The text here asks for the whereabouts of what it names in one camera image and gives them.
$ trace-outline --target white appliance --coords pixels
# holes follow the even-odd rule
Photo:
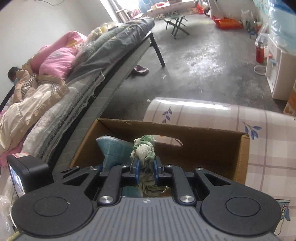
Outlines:
[[[269,36],[266,78],[273,99],[288,100],[296,79],[296,55],[276,45]]]

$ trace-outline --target slipper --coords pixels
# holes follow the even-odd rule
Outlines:
[[[149,69],[146,67],[142,67],[141,65],[136,65],[133,70],[132,74],[137,74],[137,75],[146,75],[149,72]]]

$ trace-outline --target sticker label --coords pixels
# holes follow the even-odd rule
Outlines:
[[[16,153],[16,154],[13,154],[13,156],[15,158],[21,158],[21,157],[24,157],[24,156],[29,156],[30,154],[26,153],[26,152],[20,152],[20,153]]]

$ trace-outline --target red thermos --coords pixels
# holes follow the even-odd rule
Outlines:
[[[262,42],[258,42],[256,45],[256,61],[258,63],[264,62],[264,45]]]

